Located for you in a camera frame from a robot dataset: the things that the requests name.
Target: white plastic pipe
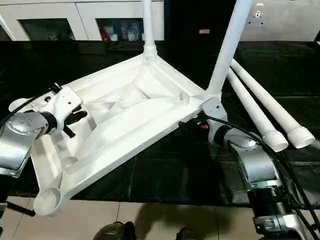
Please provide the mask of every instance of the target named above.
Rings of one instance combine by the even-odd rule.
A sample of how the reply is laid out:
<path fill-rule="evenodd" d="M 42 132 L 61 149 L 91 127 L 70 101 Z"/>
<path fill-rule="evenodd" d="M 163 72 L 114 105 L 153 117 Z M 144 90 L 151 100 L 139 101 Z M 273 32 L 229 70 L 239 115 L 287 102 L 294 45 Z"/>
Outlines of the white plastic pipe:
<path fill-rule="evenodd" d="M 280 152 L 287 148 L 289 144 L 286 138 L 275 129 L 231 68 L 229 68 L 226 76 L 254 125 L 260 132 L 262 140 L 275 152 Z"/>
<path fill-rule="evenodd" d="M 295 148 L 310 145 L 315 137 L 308 129 L 301 126 L 236 60 L 232 60 L 231 68 L 261 101 L 275 120 L 281 125 L 288 139 Z"/>
<path fill-rule="evenodd" d="M 154 23 L 152 18 L 152 0 L 142 0 L 143 29 L 144 29 L 144 55 L 152 57 L 157 55 L 154 39 Z"/>
<path fill-rule="evenodd" d="M 226 30 L 213 74 L 206 90 L 209 96 L 221 95 L 231 60 L 233 59 L 241 34 L 244 30 L 252 0 L 237 0 Z"/>

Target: person's foot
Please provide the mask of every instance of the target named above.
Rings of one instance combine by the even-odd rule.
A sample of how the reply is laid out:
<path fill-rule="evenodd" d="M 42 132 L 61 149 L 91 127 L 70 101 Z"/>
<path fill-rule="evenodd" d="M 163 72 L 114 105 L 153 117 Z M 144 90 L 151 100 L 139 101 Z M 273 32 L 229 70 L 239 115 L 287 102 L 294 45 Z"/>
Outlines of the person's foot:
<path fill-rule="evenodd" d="M 177 234 L 175 240 L 202 240 L 197 232 L 190 228 L 182 228 Z"/>
<path fill-rule="evenodd" d="M 93 240 L 136 240 L 135 226 L 131 221 L 126 224 L 116 221 L 101 228 Z"/>

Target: glass cabinet door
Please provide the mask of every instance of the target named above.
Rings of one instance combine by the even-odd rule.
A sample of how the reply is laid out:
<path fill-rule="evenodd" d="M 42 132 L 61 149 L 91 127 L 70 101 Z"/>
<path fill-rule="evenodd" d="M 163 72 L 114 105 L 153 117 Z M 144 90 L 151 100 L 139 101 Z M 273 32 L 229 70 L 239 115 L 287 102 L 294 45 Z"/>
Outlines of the glass cabinet door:
<path fill-rule="evenodd" d="M 11 38 L 8 36 L 6 31 L 0 25 L 0 42 L 1 41 L 11 41 Z"/>
<path fill-rule="evenodd" d="M 76 4 L 89 40 L 144 40 L 141 1 L 81 2 Z M 164 40 L 164 3 L 152 2 L 155 40 Z"/>
<path fill-rule="evenodd" d="M 0 15 L 14 41 L 88 40 L 75 3 L 1 5 Z"/>
<path fill-rule="evenodd" d="M 103 41 L 144 39 L 144 24 L 141 18 L 97 18 L 96 24 Z"/>
<path fill-rule="evenodd" d="M 31 41 L 75 40 L 75 36 L 66 18 L 20 19 L 18 21 Z"/>

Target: white furniture frame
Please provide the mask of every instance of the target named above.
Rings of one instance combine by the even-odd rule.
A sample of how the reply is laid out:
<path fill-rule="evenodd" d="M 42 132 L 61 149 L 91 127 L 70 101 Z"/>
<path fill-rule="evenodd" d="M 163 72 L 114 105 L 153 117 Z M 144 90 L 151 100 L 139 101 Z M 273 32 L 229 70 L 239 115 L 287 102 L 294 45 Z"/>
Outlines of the white furniture frame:
<path fill-rule="evenodd" d="M 144 53 L 67 84 L 82 98 L 88 116 L 69 126 L 75 137 L 45 135 L 34 143 L 31 158 L 40 188 L 35 212 L 57 214 L 72 196 L 220 96 L 251 2 L 237 0 L 214 70 L 220 77 L 205 91 L 157 55 L 152 2 L 142 1 Z M 45 105 L 49 94 L 33 102 L 33 109 Z"/>

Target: black fabric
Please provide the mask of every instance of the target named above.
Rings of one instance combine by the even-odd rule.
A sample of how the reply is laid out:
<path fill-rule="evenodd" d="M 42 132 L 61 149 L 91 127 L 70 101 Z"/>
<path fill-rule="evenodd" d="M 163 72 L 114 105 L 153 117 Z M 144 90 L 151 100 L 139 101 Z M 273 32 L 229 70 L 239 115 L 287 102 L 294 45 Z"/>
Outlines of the black fabric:
<path fill-rule="evenodd" d="M 208 86 L 219 44 L 157 42 L 156 45 L 165 61 L 200 87 Z M 134 57 L 142 50 L 142 42 L 1 42 L 0 117 L 8 113 L 8 105 L 17 98 L 46 92 L 54 82 L 63 85 Z M 320 46 L 316 42 L 241 42 L 235 57 L 298 122 L 320 137 Z M 227 81 L 222 91 L 229 121 L 257 132 Z M 180 127 L 73 198 L 246 206 L 248 197 L 238 163 L 222 149 L 211 148 L 207 137 L 204 132 Z M 319 153 L 312 146 L 300 150 L 290 146 L 285 151 L 317 208 Z M 10 195 L 37 195 L 39 189 L 31 161 L 8 189 Z"/>

